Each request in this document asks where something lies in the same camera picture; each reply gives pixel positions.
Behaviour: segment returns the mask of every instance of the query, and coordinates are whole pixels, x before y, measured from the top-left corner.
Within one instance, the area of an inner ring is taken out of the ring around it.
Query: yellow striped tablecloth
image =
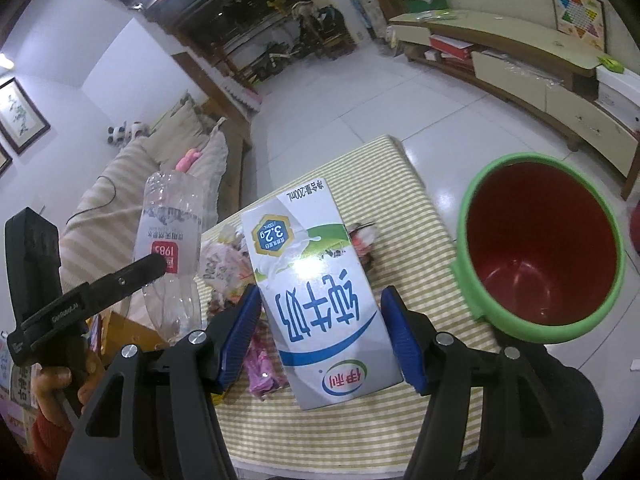
[[[453,243],[402,147],[391,137],[347,153],[300,177],[257,203],[312,178],[324,177],[345,224],[374,221],[371,286],[377,297],[395,285],[407,307],[429,316],[473,348],[497,351],[487,324],[475,322],[449,269]],[[217,238],[224,225],[240,225],[240,213],[207,231]],[[198,280],[206,316],[210,289]],[[422,425],[428,398],[406,383],[375,394],[303,412],[290,388],[258,400],[242,375],[222,404],[218,421],[232,459],[257,470],[309,473],[398,473],[404,471]],[[472,394],[465,450],[478,444],[480,391]]]

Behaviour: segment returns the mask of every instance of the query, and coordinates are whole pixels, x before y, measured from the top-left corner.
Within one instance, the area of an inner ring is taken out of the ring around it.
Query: red sleeve
[[[52,424],[44,418],[42,412],[38,412],[31,436],[38,465],[48,478],[54,479],[71,433]]]

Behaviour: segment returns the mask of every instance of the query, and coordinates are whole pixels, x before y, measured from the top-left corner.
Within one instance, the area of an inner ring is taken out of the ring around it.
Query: picture frame
[[[607,20],[601,0],[553,0],[556,29],[607,51]]]
[[[0,85],[0,133],[20,155],[51,129],[14,77]]]
[[[12,158],[0,144],[0,175],[11,165]]]

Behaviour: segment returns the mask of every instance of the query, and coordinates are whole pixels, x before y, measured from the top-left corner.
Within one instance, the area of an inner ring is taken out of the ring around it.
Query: plastic bucket
[[[554,158],[517,153],[475,177],[451,267],[474,317],[525,341],[559,343],[592,330],[624,277],[609,205]]]

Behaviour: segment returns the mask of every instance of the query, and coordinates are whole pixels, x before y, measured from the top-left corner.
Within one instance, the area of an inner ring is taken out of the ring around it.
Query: green bucket rim
[[[478,191],[479,186],[489,174],[498,168],[519,162],[547,164],[571,175],[598,201],[611,225],[618,252],[615,277],[604,302],[595,312],[580,321],[568,325],[540,325],[512,314],[491,297],[478,278],[476,270],[471,263],[469,247],[466,241],[466,218],[471,201]],[[485,166],[471,181],[471,184],[469,184],[462,200],[462,206],[460,207],[456,259],[451,264],[451,269],[458,280],[458,285],[462,290],[466,304],[474,318],[479,319],[484,317],[496,328],[525,341],[548,344],[561,343],[586,334],[595,328],[612,309],[620,294],[625,276],[625,249],[620,227],[610,205],[604,200],[600,192],[591,182],[586,180],[578,171],[574,170],[574,168],[551,156],[541,155],[539,153],[513,153],[502,156]]]

